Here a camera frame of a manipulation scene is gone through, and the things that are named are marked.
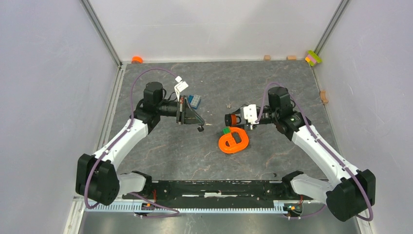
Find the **orange black padlock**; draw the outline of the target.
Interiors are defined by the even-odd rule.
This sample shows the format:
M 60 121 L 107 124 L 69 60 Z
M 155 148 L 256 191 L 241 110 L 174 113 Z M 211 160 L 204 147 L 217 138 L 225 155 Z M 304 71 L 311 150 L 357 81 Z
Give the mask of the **orange black padlock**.
M 236 127 L 241 124 L 242 120 L 236 114 L 226 114 L 224 117 L 225 126 L 227 127 Z

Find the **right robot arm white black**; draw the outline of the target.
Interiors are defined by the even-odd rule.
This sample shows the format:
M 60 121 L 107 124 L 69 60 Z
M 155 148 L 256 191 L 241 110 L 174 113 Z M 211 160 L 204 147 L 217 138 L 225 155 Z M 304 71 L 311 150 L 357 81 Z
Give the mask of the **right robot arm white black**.
M 344 159 L 316 130 L 287 88 L 267 85 L 261 106 L 243 105 L 226 115 L 226 126 L 253 130 L 273 124 L 279 133 L 301 148 L 322 170 L 327 180 L 295 171 L 282 178 L 281 192 L 288 199 L 298 195 L 322 202 L 332 215 L 346 221 L 374 218 L 376 177 Z

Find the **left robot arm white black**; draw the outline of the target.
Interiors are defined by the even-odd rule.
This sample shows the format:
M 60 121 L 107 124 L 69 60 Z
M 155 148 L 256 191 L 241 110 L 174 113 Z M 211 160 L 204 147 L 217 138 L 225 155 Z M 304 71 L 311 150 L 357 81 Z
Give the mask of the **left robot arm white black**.
M 101 149 L 92 155 L 83 154 L 77 162 L 75 192 L 82 195 L 88 208 L 89 199 L 110 205 L 119 195 L 135 192 L 140 198 L 152 195 L 151 176 L 141 172 L 119 174 L 117 169 L 127 154 L 152 132 L 161 117 L 174 117 L 178 124 L 197 125 L 204 130 L 205 120 L 191 107 L 188 97 L 181 92 L 188 88 L 176 78 L 174 91 L 177 101 L 164 97 L 163 85 L 147 83 L 144 97 L 138 103 L 125 126 Z

